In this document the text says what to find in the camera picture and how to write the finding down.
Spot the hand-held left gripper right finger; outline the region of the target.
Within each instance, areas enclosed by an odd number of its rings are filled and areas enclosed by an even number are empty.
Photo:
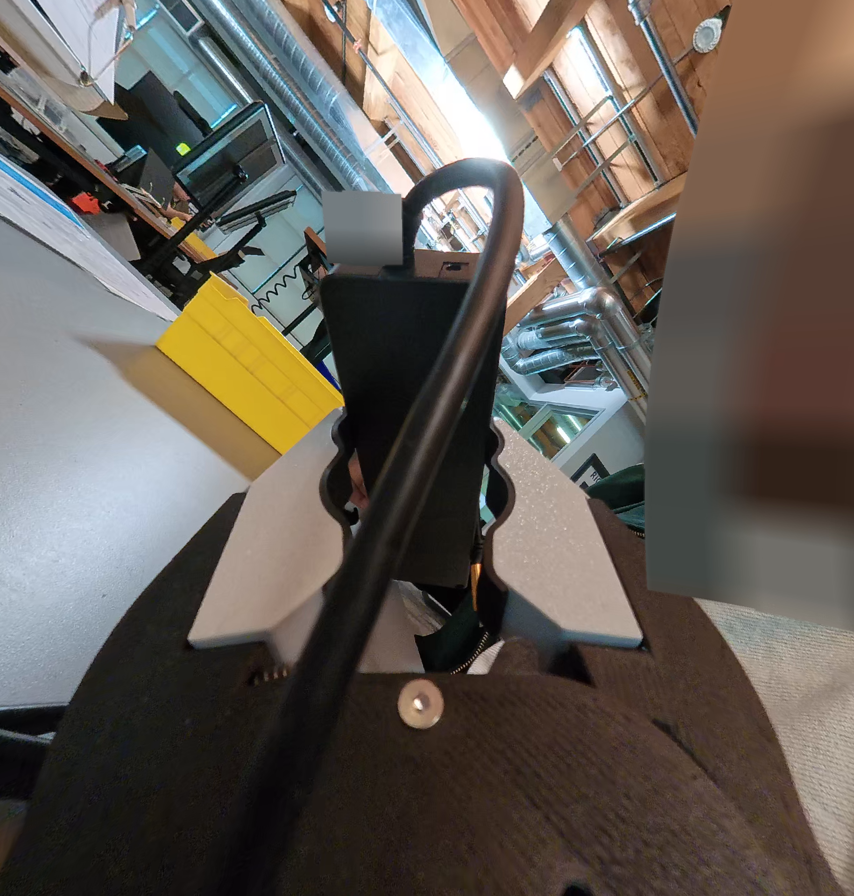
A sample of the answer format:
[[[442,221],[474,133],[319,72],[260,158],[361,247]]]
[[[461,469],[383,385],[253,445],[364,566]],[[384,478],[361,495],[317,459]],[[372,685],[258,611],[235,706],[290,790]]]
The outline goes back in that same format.
[[[489,531],[491,571],[508,588],[501,637],[552,671],[575,646],[634,651],[643,633],[583,489],[511,426],[492,420],[508,503]]]

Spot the wooden document board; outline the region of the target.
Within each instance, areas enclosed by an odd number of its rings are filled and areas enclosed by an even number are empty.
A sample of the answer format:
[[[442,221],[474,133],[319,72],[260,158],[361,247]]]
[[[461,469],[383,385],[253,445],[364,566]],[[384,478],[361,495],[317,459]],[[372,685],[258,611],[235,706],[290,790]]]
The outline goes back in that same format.
[[[109,102],[94,88],[78,84],[74,60],[38,2],[0,1],[0,72],[14,84],[12,91],[33,100],[50,95],[76,112],[97,118],[126,119],[116,100]],[[137,23],[120,55],[136,30]]]

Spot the instruction sheet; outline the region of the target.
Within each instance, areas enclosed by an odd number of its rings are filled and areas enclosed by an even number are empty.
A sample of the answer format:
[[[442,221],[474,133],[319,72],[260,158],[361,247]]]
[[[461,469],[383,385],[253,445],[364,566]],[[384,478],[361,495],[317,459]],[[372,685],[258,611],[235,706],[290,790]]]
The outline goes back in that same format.
[[[40,1],[40,10],[68,49],[77,81],[105,100],[115,100],[120,53],[136,26],[134,2]]]

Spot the yellow plastic bin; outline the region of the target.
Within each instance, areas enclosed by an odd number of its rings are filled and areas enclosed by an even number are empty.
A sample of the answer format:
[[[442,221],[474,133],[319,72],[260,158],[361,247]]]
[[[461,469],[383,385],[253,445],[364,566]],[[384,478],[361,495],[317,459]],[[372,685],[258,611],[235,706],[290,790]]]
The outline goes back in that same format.
[[[343,407],[341,393],[218,275],[156,347],[279,454]]]

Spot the grey desk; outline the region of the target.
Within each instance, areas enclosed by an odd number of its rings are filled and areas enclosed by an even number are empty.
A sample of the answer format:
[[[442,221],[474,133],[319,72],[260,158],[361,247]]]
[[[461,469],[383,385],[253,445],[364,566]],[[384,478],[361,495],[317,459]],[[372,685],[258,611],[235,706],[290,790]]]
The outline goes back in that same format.
[[[0,707],[66,703],[173,556],[278,458],[166,322],[0,218]]]

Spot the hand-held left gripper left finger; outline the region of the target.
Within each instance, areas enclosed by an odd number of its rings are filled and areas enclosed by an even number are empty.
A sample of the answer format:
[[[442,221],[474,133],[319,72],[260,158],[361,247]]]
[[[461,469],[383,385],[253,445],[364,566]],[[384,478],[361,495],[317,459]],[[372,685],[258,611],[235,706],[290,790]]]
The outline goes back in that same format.
[[[197,649],[264,644],[298,661],[343,560],[343,529],[321,496],[337,454],[330,412],[247,490],[187,640]]]

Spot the silver ventilation ducts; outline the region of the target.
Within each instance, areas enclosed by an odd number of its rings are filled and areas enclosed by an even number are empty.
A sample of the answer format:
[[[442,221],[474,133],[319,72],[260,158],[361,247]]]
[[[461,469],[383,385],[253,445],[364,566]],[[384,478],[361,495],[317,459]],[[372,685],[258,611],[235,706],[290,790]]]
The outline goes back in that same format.
[[[405,196],[413,181],[392,151],[382,143],[365,112],[321,56],[305,31],[282,2],[194,2],[205,22],[229,50],[253,74],[256,82],[291,119],[303,138],[314,147],[348,192],[360,195]],[[576,236],[564,230],[560,220],[548,231],[559,261],[565,262],[561,278],[585,285],[577,293],[552,297],[530,312],[513,315],[518,330],[516,345],[532,346],[526,337],[545,333],[536,343],[545,360],[576,352],[550,337],[580,336],[597,349],[617,351],[624,363],[633,364],[636,382],[645,374],[635,366],[638,357],[650,360],[649,349],[639,341],[636,324],[623,303],[600,287],[600,269],[584,270],[576,257]],[[636,343],[629,347],[632,338]]]

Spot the black monitor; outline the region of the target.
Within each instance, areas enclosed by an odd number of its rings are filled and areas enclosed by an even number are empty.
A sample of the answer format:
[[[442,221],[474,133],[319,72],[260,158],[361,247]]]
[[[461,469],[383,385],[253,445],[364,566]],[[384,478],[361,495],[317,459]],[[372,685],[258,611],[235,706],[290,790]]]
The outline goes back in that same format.
[[[257,101],[215,128],[174,166],[175,181],[201,209],[231,202],[284,165],[269,107]]]
[[[297,195],[296,190],[282,190],[243,208],[222,214],[214,220],[214,224],[222,232],[231,233],[244,227],[264,223],[268,218],[291,208],[295,204]]]

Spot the printed paper sheets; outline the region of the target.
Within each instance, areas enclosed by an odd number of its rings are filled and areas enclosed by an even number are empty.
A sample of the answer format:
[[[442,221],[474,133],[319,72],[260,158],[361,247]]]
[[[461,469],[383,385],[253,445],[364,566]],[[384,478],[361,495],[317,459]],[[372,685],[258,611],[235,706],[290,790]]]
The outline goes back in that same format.
[[[174,306],[64,202],[1,155],[0,218],[74,263],[114,295],[167,322],[177,318]]]

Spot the long black multiport hub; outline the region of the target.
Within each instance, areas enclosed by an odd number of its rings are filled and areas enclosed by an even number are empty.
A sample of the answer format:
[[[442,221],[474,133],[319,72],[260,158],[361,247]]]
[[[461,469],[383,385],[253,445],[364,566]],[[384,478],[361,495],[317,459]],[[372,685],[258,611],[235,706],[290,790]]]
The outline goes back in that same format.
[[[442,350],[479,257],[417,250],[412,276],[342,267],[321,286],[341,393],[364,486],[372,495],[411,405]],[[499,369],[499,322],[423,504],[397,576],[462,588],[472,564]]]

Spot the green zip jacket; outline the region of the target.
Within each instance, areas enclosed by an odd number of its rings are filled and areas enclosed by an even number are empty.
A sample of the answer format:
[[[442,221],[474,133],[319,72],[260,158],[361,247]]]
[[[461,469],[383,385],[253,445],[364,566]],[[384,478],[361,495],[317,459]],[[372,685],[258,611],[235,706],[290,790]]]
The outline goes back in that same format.
[[[639,538],[645,537],[645,467],[637,464],[583,486],[589,498],[601,501]],[[483,675],[503,646],[488,631],[475,608],[474,587],[480,573],[472,567],[466,585],[417,584],[427,609],[438,615],[438,627],[417,635],[421,664],[428,673]]]

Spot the wooden work table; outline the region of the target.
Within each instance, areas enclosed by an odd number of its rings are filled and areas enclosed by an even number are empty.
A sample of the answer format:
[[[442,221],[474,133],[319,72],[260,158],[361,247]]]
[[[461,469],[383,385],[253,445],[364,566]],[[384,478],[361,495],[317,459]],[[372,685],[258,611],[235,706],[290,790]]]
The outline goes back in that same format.
[[[0,80],[0,149],[32,174],[91,224],[107,222],[112,229],[123,217],[135,250],[127,259],[135,267],[175,233],[165,221],[166,211],[133,193],[96,160],[76,149],[28,106],[20,104]]]

